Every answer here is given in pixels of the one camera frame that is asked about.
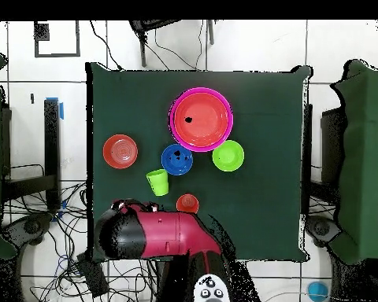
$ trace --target lime green bowl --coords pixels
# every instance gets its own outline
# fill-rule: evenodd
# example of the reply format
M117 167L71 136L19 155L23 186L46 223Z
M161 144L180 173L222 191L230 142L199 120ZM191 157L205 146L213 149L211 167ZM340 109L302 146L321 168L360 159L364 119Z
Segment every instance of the lime green bowl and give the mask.
M213 151L213 163L222 171L237 170L244 159L243 147L233 140L226 140Z

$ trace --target magenta bowl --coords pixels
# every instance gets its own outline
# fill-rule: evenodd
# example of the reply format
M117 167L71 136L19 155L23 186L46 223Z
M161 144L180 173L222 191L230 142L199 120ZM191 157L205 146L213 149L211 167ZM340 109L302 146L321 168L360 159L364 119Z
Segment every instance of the magenta bowl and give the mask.
M192 95L192 94L195 94L195 93L208 93L208 94L212 94L213 96L215 96L216 98L218 98L221 103L224 104L225 106L225 109L227 110L227 114L228 114L228 124L227 124L227 130L225 131L225 133L223 134L223 136L221 137L221 139L212 144L212 145L208 145L206 147L197 147L197 146L194 146L194 145L190 145L188 144L187 142L185 142L179 135L178 133L176 132L176 129L175 129L175 124L174 124L174 116L175 116L175 111L176 111L176 108L178 107L178 105L180 104L180 102L186 98L187 96L189 95ZM232 130L232 125L234 124L234 117L232 115L232 109L231 109L231 106L229 105L228 101L225 99L225 97L223 95L221 95L218 91L215 91L213 89L210 89L210 88L205 88L205 87L196 87L196 88L191 88L191 89L188 89L188 90L185 90L172 104L172 107L171 109L169 110L169 130L172 132L172 136L174 137L174 139L180 143L183 147L185 147L186 149L189 149L191 150L192 152L209 152L210 150L213 150L215 148L217 148L219 145L221 145L225 140L227 140L228 136L230 135L231 133L231 130Z

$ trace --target chair leg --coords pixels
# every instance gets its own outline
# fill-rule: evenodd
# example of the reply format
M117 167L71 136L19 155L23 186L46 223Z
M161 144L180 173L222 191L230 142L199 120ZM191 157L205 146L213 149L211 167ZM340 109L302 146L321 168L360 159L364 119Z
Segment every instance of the chair leg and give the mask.
M142 66L146 67L146 49L145 49L144 41L140 40L140 53L142 55Z
M214 44L214 32L213 32L213 20L207 20L207 24L209 25L209 36L210 36L210 44Z

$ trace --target small red bowl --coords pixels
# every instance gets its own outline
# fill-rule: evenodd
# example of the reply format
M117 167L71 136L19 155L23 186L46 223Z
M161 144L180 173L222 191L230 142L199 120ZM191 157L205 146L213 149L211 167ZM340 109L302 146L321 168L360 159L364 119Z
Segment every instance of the small red bowl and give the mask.
M198 198L196 198L193 194L186 193L180 196L176 201L176 209L182 212L197 213Z
M102 154L106 163L116 169L125 169L137 159L137 145L124 134L115 134L106 140Z

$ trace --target green table surface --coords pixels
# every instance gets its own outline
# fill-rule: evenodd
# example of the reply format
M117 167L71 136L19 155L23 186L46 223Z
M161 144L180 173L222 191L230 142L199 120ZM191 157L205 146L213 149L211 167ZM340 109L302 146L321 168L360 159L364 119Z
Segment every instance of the green table surface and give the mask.
M228 232L242 260L306 260L298 247L303 83L309 67L286 73L107 71L92 63L94 121L94 220L119 198L154 201L176 210L184 193L199 199L205 225L214 216ZM155 197L146 173L161 166L164 148L176 143L169 109L184 90L208 87L230 103L245 160L234 172L219 171L212 152L193 153L186 175L169 175L169 193ZM102 147L114 134L132 137L136 162L117 170Z

